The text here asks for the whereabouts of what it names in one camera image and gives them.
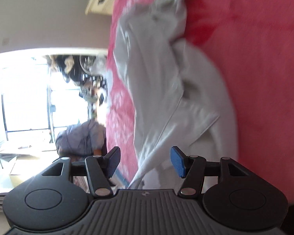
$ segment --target red blanket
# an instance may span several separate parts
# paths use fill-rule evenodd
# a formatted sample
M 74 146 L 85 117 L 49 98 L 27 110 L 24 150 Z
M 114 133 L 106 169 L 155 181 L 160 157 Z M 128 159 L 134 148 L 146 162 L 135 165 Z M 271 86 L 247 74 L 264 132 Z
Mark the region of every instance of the red blanket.
M 108 68 L 113 72 L 108 147 L 122 151 L 131 180 L 134 108 L 118 79 L 112 50 L 118 18 L 133 3 L 116 0 Z M 237 113 L 239 161 L 294 202 L 294 0 L 186 0 L 185 38 L 220 69 Z

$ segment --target bed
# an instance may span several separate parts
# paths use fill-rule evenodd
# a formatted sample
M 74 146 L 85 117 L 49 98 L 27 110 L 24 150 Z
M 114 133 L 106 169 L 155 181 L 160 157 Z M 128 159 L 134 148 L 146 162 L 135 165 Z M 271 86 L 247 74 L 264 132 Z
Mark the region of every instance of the bed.
M 135 108 L 118 77 L 113 49 L 118 19 L 134 3 L 115 0 L 107 58 L 110 107 L 107 147 L 121 148 L 126 181 L 138 165 Z M 234 103 L 239 162 L 294 203 L 294 0 L 186 0 L 185 38 L 221 71 Z

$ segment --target metal screw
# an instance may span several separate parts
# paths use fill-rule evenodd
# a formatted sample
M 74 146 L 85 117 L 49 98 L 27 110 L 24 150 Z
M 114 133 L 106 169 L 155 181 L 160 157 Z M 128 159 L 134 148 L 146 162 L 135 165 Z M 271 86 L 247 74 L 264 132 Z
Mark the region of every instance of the metal screw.
M 181 189 L 180 192 L 183 195 L 194 195 L 196 193 L 196 190 L 194 188 L 187 187 L 187 188 Z
M 98 196 L 107 196 L 110 194 L 110 190 L 107 188 L 99 188 L 95 191 Z

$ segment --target blue gripper pad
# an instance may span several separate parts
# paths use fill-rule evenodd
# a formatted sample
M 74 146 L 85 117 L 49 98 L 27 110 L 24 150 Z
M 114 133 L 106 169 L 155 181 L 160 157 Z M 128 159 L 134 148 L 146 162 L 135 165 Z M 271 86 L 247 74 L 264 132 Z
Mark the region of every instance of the blue gripper pad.
M 176 173 L 180 178 L 185 178 L 186 168 L 184 165 L 184 159 L 187 158 L 187 156 L 178 147 L 171 147 L 170 158 Z

